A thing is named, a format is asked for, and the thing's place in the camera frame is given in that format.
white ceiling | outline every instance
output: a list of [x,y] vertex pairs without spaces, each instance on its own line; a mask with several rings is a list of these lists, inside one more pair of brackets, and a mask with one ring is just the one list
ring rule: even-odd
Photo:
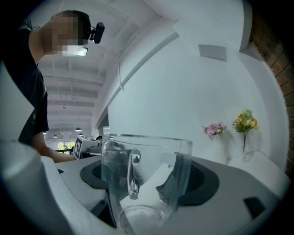
[[158,18],[142,0],[48,0],[31,14],[32,25],[42,26],[64,10],[87,13],[91,25],[103,22],[105,31],[100,44],[89,41],[85,46],[86,57],[45,56],[39,62],[48,92],[49,128],[57,133],[90,128],[94,103],[107,72],[136,32]]

